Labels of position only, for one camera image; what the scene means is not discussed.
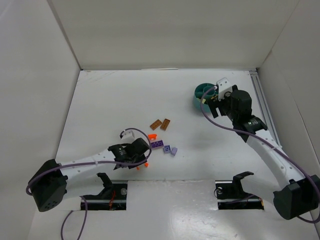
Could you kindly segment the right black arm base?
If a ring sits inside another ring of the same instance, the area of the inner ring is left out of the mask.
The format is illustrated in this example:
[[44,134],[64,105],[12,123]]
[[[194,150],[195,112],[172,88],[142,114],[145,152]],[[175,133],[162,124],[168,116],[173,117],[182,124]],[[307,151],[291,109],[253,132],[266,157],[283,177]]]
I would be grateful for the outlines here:
[[243,190],[241,180],[253,175],[245,171],[233,176],[232,180],[215,180],[214,196],[218,210],[264,210],[264,203],[258,196]]

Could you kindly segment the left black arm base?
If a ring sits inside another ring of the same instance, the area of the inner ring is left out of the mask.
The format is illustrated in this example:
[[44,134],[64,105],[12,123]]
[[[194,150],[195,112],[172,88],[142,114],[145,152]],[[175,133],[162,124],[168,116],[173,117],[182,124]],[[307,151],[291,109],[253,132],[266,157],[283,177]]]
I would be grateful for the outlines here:
[[127,209],[128,181],[111,181],[106,173],[97,173],[102,190],[84,196],[89,211],[125,211]]

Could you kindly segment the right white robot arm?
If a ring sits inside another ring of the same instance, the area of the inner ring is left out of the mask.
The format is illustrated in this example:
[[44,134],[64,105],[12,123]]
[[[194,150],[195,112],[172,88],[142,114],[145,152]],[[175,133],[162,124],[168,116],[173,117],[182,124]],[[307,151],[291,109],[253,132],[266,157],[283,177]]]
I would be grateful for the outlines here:
[[243,183],[253,175],[245,171],[235,175],[227,189],[218,189],[222,199],[247,198],[249,195],[270,198],[279,215],[286,219],[301,218],[301,215],[320,206],[320,178],[308,175],[294,163],[274,142],[267,125],[252,114],[252,98],[247,91],[236,85],[224,87],[219,83],[206,87],[202,96],[214,118],[226,116],[232,122],[231,131],[236,132],[264,161],[278,182],[270,190],[252,183]]

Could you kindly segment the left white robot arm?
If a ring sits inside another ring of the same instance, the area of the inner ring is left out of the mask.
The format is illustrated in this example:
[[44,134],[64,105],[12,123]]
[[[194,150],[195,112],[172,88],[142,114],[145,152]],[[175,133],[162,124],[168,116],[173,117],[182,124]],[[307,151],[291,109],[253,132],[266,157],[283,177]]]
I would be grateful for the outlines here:
[[143,165],[151,150],[150,141],[139,137],[79,160],[47,160],[28,181],[26,193],[33,197],[39,212],[47,212],[69,198],[104,194],[112,187],[108,176],[112,171]]

